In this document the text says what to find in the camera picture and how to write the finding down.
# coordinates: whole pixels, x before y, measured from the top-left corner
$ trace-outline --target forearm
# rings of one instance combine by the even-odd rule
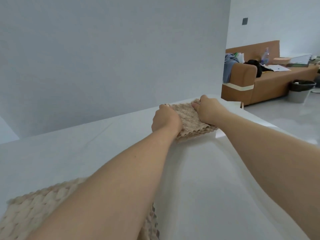
[[[217,126],[262,189],[311,239],[320,238],[320,149],[232,113]]]
[[[136,239],[176,135],[162,128],[86,180],[29,239]]]

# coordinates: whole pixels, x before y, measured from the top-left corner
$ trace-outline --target white table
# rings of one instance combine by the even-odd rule
[[[219,100],[233,113],[280,130]],[[0,145],[0,215],[10,198],[94,173],[151,133],[157,109]],[[172,145],[154,204],[162,240],[308,239],[259,187],[221,131]]]

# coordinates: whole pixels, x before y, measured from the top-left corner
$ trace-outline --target floor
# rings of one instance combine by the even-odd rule
[[[246,106],[245,110],[320,146],[320,94],[310,93],[305,104],[290,103],[282,97]]]

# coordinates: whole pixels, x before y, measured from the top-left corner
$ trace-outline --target folded beige towel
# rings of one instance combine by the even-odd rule
[[[78,178],[10,200],[8,209],[0,220],[0,240],[26,239],[30,232],[37,229],[43,220],[85,180],[86,178]],[[138,240],[159,239],[154,211],[152,206],[140,230]]]
[[[192,101],[192,103],[200,104],[200,100],[196,99]],[[202,123],[199,120],[198,113],[192,107],[191,103],[166,105],[173,108],[182,120],[183,129],[176,138],[177,142],[185,141],[218,129],[218,127],[214,125]]]

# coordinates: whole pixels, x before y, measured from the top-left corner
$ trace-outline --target brown sofa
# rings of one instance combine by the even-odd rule
[[[279,40],[230,48],[226,53],[244,53],[245,61],[260,60],[269,48],[269,60],[280,57]],[[240,101],[244,105],[284,96],[288,93],[288,83],[295,79],[311,80],[316,77],[318,67],[290,67],[291,71],[267,72],[256,78],[254,65],[236,63],[231,70],[229,83],[222,84],[221,98],[227,101]]]

